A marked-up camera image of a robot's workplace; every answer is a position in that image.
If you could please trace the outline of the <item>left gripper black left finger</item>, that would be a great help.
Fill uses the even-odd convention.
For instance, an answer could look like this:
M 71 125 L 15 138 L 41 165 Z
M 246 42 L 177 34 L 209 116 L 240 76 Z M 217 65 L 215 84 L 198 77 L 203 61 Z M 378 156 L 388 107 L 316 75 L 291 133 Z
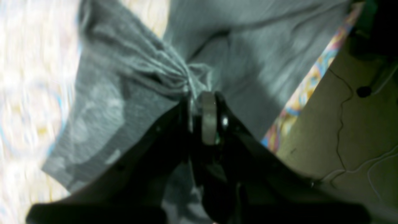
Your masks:
M 173 224 L 163 205 L 173 171 L 188 158 L 188 98 L 162 115 L 107 171 L 53 203 L 31 207 L 28 224 Z

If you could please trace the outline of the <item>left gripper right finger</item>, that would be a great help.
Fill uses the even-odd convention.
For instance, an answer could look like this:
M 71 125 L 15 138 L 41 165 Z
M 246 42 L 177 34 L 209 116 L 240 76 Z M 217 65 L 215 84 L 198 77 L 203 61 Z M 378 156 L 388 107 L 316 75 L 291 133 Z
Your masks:
M 290 170 L 258 142 L 220 94 L 201 94 L 202 205 L 218 224 L 369 224 L 344 202 Z

